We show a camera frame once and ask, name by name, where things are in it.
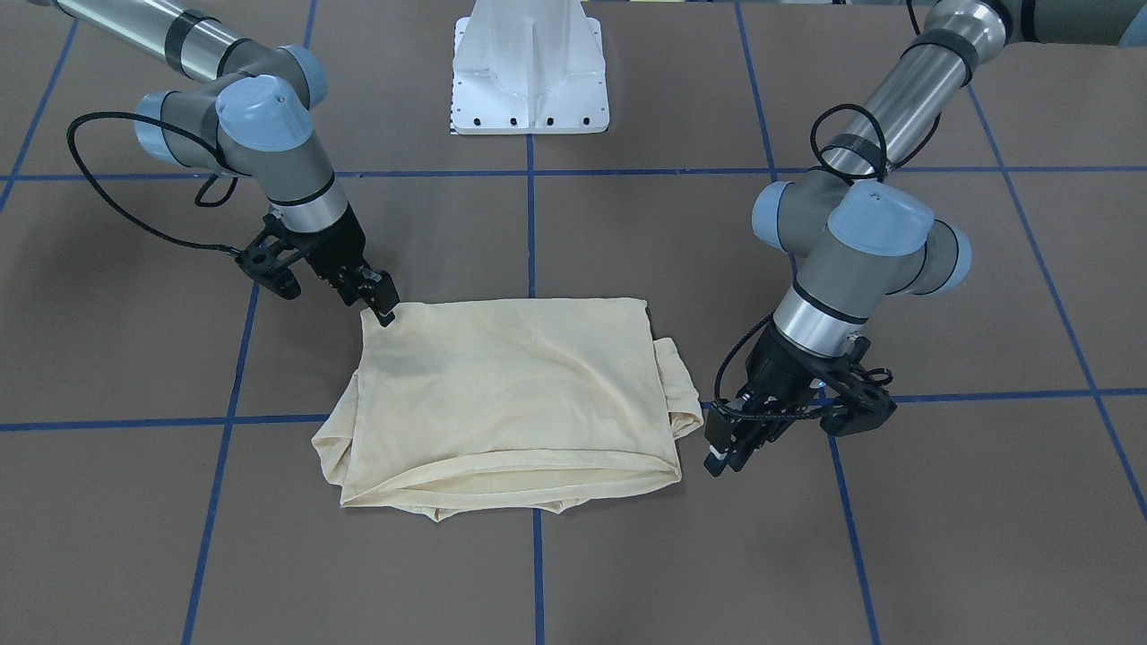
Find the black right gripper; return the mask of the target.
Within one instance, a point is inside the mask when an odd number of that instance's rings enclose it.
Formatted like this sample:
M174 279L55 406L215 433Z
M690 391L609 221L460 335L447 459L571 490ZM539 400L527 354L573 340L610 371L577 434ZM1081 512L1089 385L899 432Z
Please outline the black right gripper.
M345 209L340 220L323 230L305 261L317 275L340 293L344 305L361 301L381 326L393 322L401 301L389 272L376 272L365 258L366 238L356 210Z

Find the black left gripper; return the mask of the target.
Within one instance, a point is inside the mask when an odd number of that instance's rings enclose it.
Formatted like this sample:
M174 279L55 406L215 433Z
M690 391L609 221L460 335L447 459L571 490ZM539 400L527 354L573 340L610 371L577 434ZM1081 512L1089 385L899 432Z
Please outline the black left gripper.
M709 407L704 438L709 452L704 468L719 477L726 469L740 472L754 452L774 441L796 420L819 419L824 407L810 407L816 399L814 382L828 358L801 348L765 320L746 360L746 387L738 393L740 413Z

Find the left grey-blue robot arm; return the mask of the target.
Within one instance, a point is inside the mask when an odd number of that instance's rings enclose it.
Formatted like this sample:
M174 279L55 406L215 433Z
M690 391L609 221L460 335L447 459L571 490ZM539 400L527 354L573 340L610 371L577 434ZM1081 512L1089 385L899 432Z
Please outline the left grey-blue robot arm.
M885 179L921 151L941 115L980 67L1019 42L1144 46L1144 1L938 1L884 81L828 142L810 135L816 164L768 184L751 211L755 236L799 259L775 310L746 335L746 384L713 393L704 435L713 477L741 471L791 423L827 435L883 425L897 405L892 373L865 368L866 322L885 297L928 297L970 272L970 240Z

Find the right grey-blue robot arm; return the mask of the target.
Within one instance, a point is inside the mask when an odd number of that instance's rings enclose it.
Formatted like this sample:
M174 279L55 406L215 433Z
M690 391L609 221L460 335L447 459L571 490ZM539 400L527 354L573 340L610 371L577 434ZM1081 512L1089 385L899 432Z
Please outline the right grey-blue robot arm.
M153 158L262 187L270 201L262 233L245 248L217 244L217 252L286 300L299 297L292 265L305 261L345 305L361 302L381 325L393 322L395 282L366 261L365 234L313 125L311 111L328 91L315 55L266 47L172 1L56 1L54 8L198 81L198 90L155 91L126 119Z

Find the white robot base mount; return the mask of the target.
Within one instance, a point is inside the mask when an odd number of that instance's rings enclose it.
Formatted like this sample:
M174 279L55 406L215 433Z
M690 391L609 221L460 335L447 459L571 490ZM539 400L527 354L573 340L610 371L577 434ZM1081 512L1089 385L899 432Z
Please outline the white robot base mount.
M603 29L582 1L477 1L453 28L458 135L602 133Z

